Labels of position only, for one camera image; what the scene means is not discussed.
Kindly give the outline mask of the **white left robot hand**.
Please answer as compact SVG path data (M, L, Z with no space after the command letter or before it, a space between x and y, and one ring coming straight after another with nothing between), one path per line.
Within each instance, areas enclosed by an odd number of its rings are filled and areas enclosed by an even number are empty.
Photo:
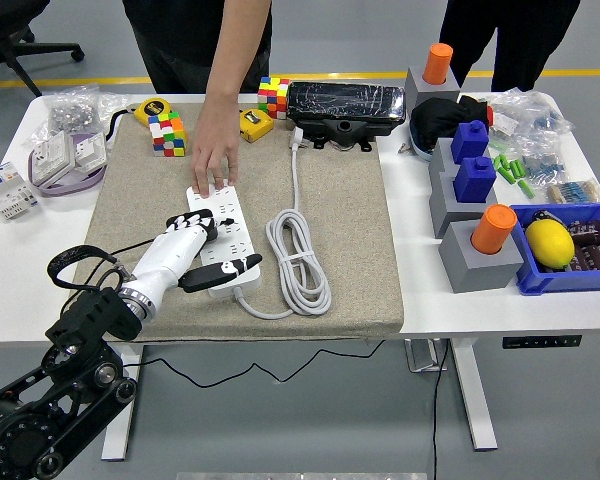
M120 297L128 302L146 300L156 307L172 288L193 293L224 285L262 261L261 255L253 253L192 270L190 266L204 245L217 237L219 224L209 209L169 218L165 232L154 239L134 268L132 279L122 285Z

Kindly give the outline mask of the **person's hand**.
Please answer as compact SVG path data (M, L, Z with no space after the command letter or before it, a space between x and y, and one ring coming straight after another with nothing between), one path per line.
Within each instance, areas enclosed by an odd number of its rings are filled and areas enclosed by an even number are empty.
M208 94L195 124L191 154L191 187L203 198L239 178L239 105L237 96Z

